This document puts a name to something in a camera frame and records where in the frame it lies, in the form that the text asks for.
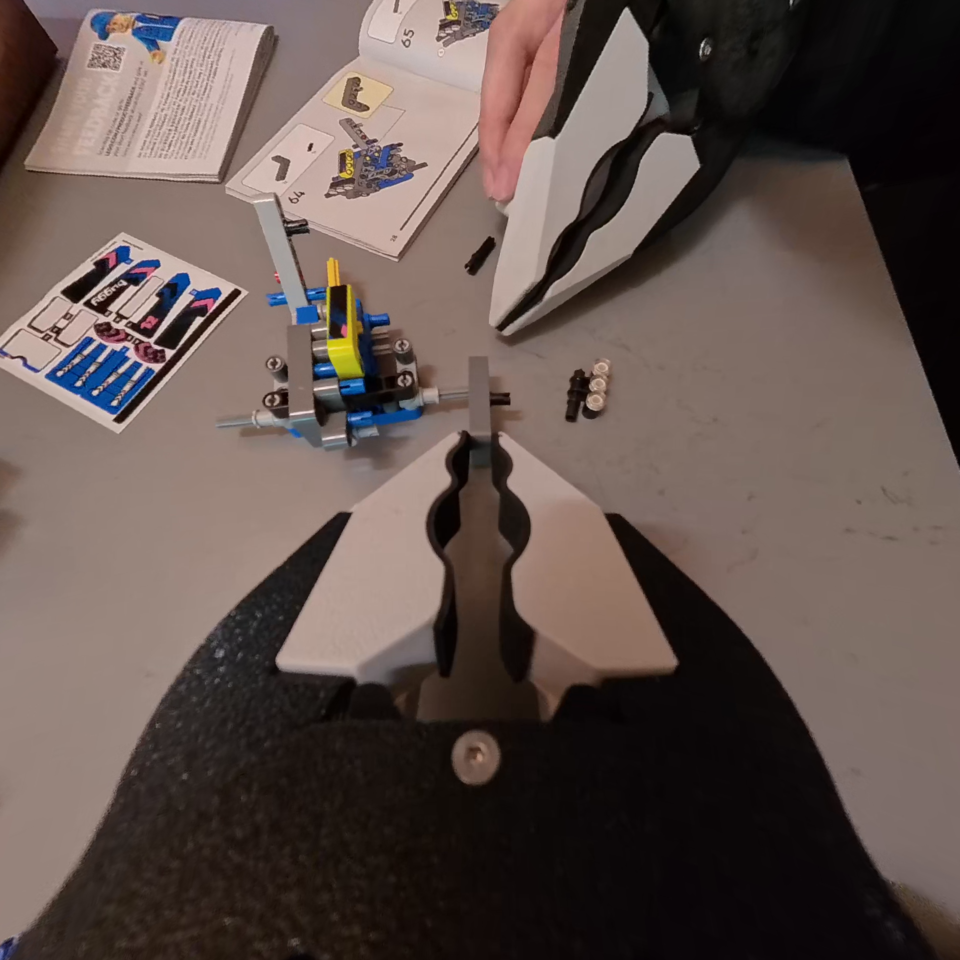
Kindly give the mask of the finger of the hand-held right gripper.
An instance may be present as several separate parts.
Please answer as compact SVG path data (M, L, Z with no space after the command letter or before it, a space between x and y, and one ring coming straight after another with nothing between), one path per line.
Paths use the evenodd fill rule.
M597 205L602 222L581 231L545 291L534 295L531 306L518 305L503 318L501 332L512 335L528 327L629 259L699 169L692 136L658 133L643 151L626 197Z
M647 29L630 7L573 7L558 75L525 151L496 265L489 323L534 304L576 237L623 201L643 152L669 133L669 103L651 65Z

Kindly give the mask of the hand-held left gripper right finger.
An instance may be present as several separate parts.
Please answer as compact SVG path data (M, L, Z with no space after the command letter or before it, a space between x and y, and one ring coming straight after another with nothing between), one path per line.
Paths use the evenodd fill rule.
M491 441L490 470L510 547L501 659L534 687L541 717L571 688L673 673L677 655L604 511L505 433Z

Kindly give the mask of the person's right hand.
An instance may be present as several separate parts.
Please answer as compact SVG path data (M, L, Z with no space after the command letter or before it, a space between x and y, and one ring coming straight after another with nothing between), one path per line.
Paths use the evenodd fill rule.
M568 2L513 1L493 20L479 116L486 197L513 198L525 152L555 87Z

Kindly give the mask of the closed lego booklet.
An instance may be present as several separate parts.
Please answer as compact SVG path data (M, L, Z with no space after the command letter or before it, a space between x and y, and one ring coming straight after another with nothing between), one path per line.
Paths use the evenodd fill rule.
M90 10L26 170L222 183L276 41L260 23Z

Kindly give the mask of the open lego instruction booklet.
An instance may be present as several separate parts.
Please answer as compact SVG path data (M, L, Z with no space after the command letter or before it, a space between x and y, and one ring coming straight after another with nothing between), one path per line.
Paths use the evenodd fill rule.
M359 55L226 184L398 261L478 147L489 30L508 2L379 1Z

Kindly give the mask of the lego sticker sheet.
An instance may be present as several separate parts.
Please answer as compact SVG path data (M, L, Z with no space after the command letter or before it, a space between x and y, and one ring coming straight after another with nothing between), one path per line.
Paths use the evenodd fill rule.
M120 434L246 299L122 231L2 332L2 371Z

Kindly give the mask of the partly built lego model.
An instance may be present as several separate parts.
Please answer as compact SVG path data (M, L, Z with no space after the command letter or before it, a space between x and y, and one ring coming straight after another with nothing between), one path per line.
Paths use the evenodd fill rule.
M287 308L291 322L284 350L265 363L270 390L218 429L281 429L314 449L347 450L382 426L418 420L428 406L469 399L467 387L426 385L412 343L387 313L364 308L337 258L327 259L323 285L306 284L294 243L309 232L305 219L287 218L277 194L257 194L253 206L280 287L268 303Z

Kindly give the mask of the dark brown wooden object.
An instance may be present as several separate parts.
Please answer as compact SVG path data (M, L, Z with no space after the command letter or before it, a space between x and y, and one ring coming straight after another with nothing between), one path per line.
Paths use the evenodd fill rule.
M5 164L57 63L57 46L24 1L1 1L1 164Z

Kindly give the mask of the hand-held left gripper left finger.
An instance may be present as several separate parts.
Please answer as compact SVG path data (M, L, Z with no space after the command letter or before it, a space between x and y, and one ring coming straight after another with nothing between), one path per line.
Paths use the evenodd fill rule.
M380 685L416 715L423 682L448 677L456 650L447 547L470 466L469 434L451 434L353 507L276 656L281 672Z

